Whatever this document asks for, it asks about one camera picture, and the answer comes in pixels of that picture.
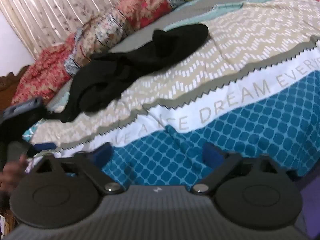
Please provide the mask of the person's left hand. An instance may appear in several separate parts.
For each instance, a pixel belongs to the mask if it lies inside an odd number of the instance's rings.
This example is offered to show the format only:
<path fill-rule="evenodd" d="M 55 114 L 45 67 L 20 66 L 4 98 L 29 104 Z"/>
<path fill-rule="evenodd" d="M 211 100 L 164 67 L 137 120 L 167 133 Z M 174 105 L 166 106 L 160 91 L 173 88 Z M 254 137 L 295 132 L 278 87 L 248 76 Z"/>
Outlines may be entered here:
<path fill-rule="evenodd" d="M 1 192 L 11 194 L 26 175 L 27 167 L 27 156 L 24 154 L 20 156 L 18 161 L 6 163 L 1 172 Z"/>

